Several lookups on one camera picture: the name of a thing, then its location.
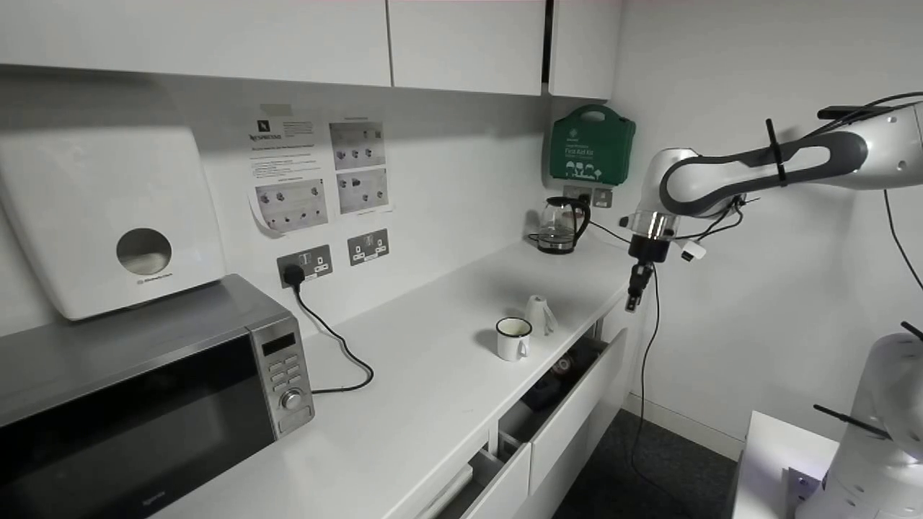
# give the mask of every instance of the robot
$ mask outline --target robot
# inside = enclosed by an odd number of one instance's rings
[[[818,130],[735,155],[662,150],[654,155],[632,228],[625,309],[634,310],[654,264],[675,241],[675,220],[717,220],[746,192],[802,181],[851,189],[923,185],[923,103],[886,107],[921,93],[866,107],[830,107]],[[923,519],[923,335],[883,336],[863,370],[848,431],[835,459],[795,519]]]

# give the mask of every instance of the white mug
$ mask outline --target white mug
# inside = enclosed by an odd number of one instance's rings
[[[527,313],[527,323],[535,329],[540,336],[554,335],[554,313],[551,313],[551,306],[548,306],[546,296],[531,293],[525,313]]]
[[[502,318],[497,323],[497,355],[502,361],[527,358],[531,323],[518,318]]]

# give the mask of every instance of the drawer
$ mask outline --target drawer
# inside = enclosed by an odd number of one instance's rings
[[[566,355],[566,361],[574,362],[570,370],[577,371],[566,371],[566,375],[557,375],[560,370],[548,371],[502,419],[498,427],[508,434],[518,442],[531,442],[531,491],[535,491],[546,482],[554,460],[570,447],[585,419],[602,401],[622,361],[622,349],[625,349],[625,332],[619,332],[610,344],[579,339]]]
[[[458,473],[465,485],[458,485],[450,499],[437,499],[448,505],[435,505],[442,511],[429,511],[435,519],[515,515],[527,502],[527,468],[531,443],[502,434],[497,453],[481,449],[471,459],[471,468]]]

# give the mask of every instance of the microwave door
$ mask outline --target microwave door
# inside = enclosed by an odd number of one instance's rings
[[[272,437],[250,339],[240,336],[0,429],[0,511],[149,515]]]

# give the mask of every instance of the gray floor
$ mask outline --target gray floor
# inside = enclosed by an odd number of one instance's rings
[[[654,423],[642,423],[632,469],[638,419],[619,411],[583,468],[557,519],[720,519],[735,465]]]

